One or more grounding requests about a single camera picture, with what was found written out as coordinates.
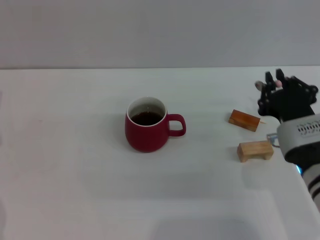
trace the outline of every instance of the coffee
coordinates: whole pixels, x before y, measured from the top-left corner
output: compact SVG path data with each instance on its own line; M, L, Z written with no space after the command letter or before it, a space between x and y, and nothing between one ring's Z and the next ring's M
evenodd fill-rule
M157 124L158 122L160 122L162 120L163 116L161 116L160 114L156 113L156 112L152 112L152 111L144 111L141 112L137 115L134 115L131 120L139 125L142 126L150 126L150 125L154 125Z

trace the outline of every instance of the white table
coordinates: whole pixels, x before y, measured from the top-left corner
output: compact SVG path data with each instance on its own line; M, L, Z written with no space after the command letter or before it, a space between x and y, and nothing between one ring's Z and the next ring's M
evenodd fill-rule
M0 240L320 239L320 214L279 149L238 160L239 143L278 121L227 123L233 109L258 115L254 82L275 69L0 70ZM320 87L320 67L282 69ZM141 96L183 115L186 135L132 150L125 111Z

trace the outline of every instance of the white wall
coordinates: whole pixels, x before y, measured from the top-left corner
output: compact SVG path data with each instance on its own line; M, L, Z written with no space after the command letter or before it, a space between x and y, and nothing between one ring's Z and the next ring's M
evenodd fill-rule
M0 0L0 68L320 65L319 0Z

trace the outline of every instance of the light wooden block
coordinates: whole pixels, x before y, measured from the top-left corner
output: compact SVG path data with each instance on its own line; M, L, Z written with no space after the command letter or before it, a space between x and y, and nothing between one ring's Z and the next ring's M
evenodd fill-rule
M252 132L257 130L259 122L259 117L252 116L238 110L233 110L229 118L229 123L248 129Z
M256 158L269 160L274 154L274 149L268 141L243 142L239 144L237 154L242 163Z

